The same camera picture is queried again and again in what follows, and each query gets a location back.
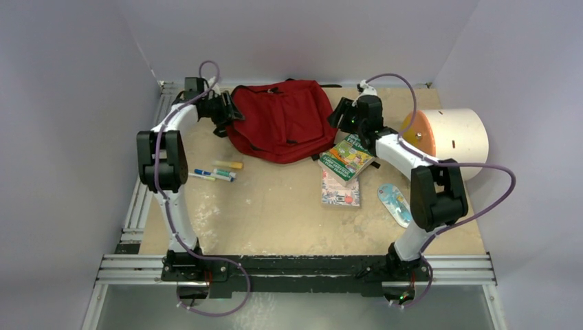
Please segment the red backpack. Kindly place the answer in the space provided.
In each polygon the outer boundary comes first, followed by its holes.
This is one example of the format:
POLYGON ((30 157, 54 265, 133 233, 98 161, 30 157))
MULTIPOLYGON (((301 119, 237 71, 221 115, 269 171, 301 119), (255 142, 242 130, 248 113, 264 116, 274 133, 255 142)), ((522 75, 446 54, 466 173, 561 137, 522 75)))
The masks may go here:
POLYGON ((270 85, 239 85, 231 94, 239 120, 214 130, 244 155, 291 164, 328 151, 338 130, 328 118, 333 109, 323 86, 289 79, 270 85))

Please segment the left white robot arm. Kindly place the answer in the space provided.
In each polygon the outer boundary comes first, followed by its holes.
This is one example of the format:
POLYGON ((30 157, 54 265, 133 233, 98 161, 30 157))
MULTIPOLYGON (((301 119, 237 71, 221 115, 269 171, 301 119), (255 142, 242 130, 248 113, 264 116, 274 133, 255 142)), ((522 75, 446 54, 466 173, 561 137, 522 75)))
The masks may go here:
POLYGON ((217 78, 189 77, 185 90, 155 127, 137 134, 140 181, 153 193, 166 223, 168 249, 162 259, 163 281, 228 280, 238 263, 222 256, 206 256, 188 215, 185 185, 191 175, 182 133, 200 119, 210 118, 214 134, 224 138, 226 127, 243 115, 230 94, 220 91, 217 78))

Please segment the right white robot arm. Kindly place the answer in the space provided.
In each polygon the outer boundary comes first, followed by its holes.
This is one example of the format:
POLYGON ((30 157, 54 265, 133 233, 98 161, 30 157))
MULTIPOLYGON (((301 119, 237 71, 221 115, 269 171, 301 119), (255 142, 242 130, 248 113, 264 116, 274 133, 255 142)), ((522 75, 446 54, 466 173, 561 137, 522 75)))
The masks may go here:
POLYGON ((328 122, 333 128, 356 134, 366 150, 410 181, 412 222, 389 246, 385 262, 388 275, 401 280, 420 266, 430 237, 467 215, 468 201, 457 162, 439 160, 409 144, 384 125, 382 110, 378 96, 341 98, 328 122))

